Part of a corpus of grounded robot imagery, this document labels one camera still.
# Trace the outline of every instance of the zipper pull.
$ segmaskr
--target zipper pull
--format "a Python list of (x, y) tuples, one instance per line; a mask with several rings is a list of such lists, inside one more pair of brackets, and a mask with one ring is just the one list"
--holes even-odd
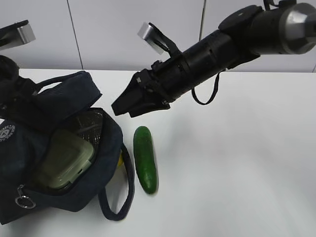
[(25, 196), (22, 192), (24, 188), (24, 184), (20, 185), (17, 189), (19, 196), (15, 199), (15, 203), (24, 209), (33, 209), (36, 207), (36, 203), (32, 201), (32, 199), (28, 196)]

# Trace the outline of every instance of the black cylinder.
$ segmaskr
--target black cylinder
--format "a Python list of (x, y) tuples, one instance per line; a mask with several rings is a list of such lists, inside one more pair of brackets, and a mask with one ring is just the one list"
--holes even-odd
[(187, 49), (155, 67), (153, 77), (173, 99), (225, 70), (240, 57), (231, 37), (215, 31)]

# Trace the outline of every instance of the metal ring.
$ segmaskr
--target metal ring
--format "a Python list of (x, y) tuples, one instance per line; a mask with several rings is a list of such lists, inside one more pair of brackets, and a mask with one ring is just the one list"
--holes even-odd
[[(19, 200), (22, 200), (22, 199), (26, 199), (26, 200), (29, 201), (32, 205), (31, 205), (31, 206), (25, 206), (25, 205), (20, 204)], [(36, 203), (33, 202), (30, 197), (27, 197), (27, 196), (20, 196), (20, 197), (17, 197), (17, 198), (15, 199), (15, 203), (16, 203), (19, 207), (24, 208), (24, 209), (33, 209), (34, 207), (36, 207)]]

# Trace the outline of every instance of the green cucumber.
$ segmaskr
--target green cucumber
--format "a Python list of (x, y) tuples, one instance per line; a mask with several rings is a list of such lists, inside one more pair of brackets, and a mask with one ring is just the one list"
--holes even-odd
[(157, 190), (157, 169), (155, 164), (152, 135), (141, 126), (134, 133), (134, 158), (136, 173), (141, 186), (148, 194)]

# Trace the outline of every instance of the yellow object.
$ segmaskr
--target yellow object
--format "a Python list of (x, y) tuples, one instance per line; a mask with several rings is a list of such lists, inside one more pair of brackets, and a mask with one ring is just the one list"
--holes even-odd
[(122, 157), (122, 151), (120, 152), (119, 158), (118, 158), (118, 165), (117, 168), (119, 168), (124, 163), (123, 157)]

